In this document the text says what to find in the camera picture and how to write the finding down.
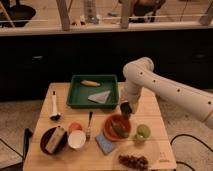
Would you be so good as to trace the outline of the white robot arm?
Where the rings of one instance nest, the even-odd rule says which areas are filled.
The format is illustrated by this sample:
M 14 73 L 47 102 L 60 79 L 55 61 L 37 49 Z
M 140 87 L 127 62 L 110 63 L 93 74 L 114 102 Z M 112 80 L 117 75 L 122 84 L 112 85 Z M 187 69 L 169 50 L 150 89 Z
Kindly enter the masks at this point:
M 182 107 L 213 130 L 213 94 L 161 77 L 153 72 L 153 61 L 142 57 L 123 67 L 125 82 L 121 99 L 136 112 L 143 87 Z

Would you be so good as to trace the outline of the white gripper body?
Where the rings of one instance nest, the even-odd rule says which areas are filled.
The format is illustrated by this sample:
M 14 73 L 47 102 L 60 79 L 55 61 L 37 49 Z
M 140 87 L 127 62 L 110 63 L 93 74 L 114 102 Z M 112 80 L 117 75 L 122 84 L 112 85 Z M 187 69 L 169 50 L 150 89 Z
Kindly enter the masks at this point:
M 120 105 L 124 102 L 128 102 L 132 109 L 131 114 L 135 114 L 138 109 L 139 99 L 140 96 L 136 94 L 122 94 L 120 98 Z

